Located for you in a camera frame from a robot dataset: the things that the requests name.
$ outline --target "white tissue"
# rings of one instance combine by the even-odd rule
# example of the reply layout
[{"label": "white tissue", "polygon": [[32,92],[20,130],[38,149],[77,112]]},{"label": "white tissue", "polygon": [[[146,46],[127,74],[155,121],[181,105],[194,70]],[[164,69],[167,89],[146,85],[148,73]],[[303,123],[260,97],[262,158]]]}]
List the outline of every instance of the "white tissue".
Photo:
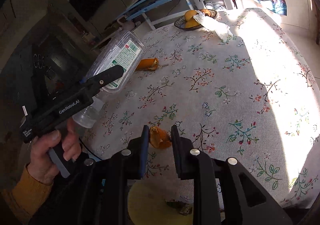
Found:
[{"label": "white tissue", "polygon": [[205,16],[203,12],[196,10],[197,15],[194,15],[193,18],[202,26],[210,31],[214,31],[223,42],[227,41],[228,36],[233,37],[233,34],[229,30],[230,27],[224,23],[220,23],[215,19]]}]

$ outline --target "floral pattern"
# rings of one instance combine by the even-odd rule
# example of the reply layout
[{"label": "floral pattern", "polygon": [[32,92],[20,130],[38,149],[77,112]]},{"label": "floral pattern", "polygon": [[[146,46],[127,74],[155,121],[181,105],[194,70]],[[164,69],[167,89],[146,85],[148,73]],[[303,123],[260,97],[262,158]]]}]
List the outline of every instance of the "floral pattern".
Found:
[{"label": "floral pattern", "polygon": [[[123,91],[108,97],[83,141],[107,159],[139,137],[144,124],[168,134],[175,124],[210,157],[236,157],[281,206],[309,208],[320,191],[315,78],[261,9],[219,12],[217,19],[234,34],[226,42],[204,28],[173,24],[148,33],[144,58],[168,66],[134,72]],[[193,181],[177,178],[172,148],[150,145],[148,152],[145,182],[166,199],[192,202]]]}]

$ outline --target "sweater cuff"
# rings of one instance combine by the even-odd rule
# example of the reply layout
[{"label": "sweater cuff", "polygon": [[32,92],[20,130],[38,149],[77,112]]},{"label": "sweater cuff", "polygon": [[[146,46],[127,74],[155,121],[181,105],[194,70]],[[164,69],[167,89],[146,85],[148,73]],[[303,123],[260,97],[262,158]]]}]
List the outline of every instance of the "sweater cuff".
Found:
[{"label": "sweater cuff", "polygon": [[25,223],[45,202],[51,188],[52,184],[45,185],[35,180],[25,166],[20,181],[13,190],[5,190],[2,194],[14,215]]}]

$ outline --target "metal bolt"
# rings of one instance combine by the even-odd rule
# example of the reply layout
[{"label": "metal bolt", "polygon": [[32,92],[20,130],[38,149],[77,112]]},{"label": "metal bolt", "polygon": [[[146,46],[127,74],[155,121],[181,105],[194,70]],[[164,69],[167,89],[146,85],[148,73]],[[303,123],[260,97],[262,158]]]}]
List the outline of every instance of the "metal bolt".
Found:
[{"label": "metal bolt", "polygon": [[238,160],[235,159],[235,158],[233,158],[233,157],[230,157],[230,158],[228,159],[228,163],[229,163],[229,164],[232,164],[232,165],[235,165],[235,164],[238,163]]},{"label": "metal bolt", "polygon": [[122,154],[123,156],[130,156],[131,151],[130,151],[129,149],[123,149],[123,150],[121,151],[121,154]]},{"label": "metal bolt", "polygon": [[86,165],[86,166],[91,166],[93,163],[94,163],[94,160],[92,158],[87,158],[84,161],[84,165]]},{"label": "metal bolt", "polygon": [[191,149],[190,150],[190,154],[193,155],[193,156],[197,156],[200,154],[200,150],[199,149]]}]

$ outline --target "barcode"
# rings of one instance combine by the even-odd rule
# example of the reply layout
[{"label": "barcode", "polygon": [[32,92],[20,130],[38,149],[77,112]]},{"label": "barcode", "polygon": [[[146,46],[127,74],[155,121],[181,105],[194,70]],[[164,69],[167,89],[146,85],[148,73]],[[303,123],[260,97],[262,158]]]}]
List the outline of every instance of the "barcode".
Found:
[{"label": "barcode", "polygon": [[131,45],[130,45],[130,48],[131,48],[134,52],[136,52],[137,49],[138,49],[138,47],[137,47],[135,44],[131,44]]}]

